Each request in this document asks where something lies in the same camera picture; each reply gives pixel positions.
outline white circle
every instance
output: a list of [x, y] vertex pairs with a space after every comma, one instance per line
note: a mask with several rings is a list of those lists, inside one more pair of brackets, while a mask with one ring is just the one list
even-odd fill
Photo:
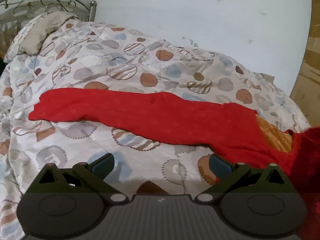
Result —
[[209, 202], [213, 200], [213, 196], [207, 193], [203, 193], [197, 196], [198, 200], [201, 202]]
[[123, 194], [113, 194], [110, 199], [113, 201], [113, 202], [122, 202], [122, 201], [125, 201], [126, 200], [126, 196], [123, 195]]

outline bed sheet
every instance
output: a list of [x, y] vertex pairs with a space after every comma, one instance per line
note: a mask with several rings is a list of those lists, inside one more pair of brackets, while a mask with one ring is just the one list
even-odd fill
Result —
[[8, 51], [9, 64], [0, 78], [3, 240], [23, 236], [17, 204], [48, 162], [69, 168], [112, 153], [116, 166], [105, 181], [128, 195], [155, 185], [169, 194], [196, 195], [216, 181], [208, 166], [212, 151], [206, 147], [166, 145], [98, 122], [29, 121], [28, 114], [47, 90], [167, 91], [186, 100], [242, 104], [282, 131], [309, 127], [283, 91], [231, 57], [177, 47], [130, 28], [72, 19], [47, 37], [39, 55], [17, 51]]

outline grey ribbed panel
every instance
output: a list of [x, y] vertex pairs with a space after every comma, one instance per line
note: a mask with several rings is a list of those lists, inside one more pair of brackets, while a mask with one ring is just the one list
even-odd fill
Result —
[[[254, 240], [229, 228], [214, 208], [184, 196], [136, 196], [112, 207], [92, 231], [74, 240]], [[281, 240], [301, 240], [292, 235]], [[38, 240], [28, 236], [25, 240]]]

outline pillow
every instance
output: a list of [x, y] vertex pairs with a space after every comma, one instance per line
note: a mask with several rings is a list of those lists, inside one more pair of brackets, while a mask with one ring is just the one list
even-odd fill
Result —
[[52, 12], [45, 15], [30, 29], [25, 39], [20, 43], [19, 53], [38, 54], [48, 34], [56, 31], [72, 17], [77, 16], [69, 12]]

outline bed frame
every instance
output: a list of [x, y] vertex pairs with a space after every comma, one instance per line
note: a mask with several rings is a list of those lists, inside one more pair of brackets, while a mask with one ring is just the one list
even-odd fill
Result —
[[0, 54], [6, 53], [13, 38], [29, 20], [44, 12], [72, 12], [79, 20], [92, 22], [96, 8], [94, 0], [89, 5], [80, 0], [0, 0]]

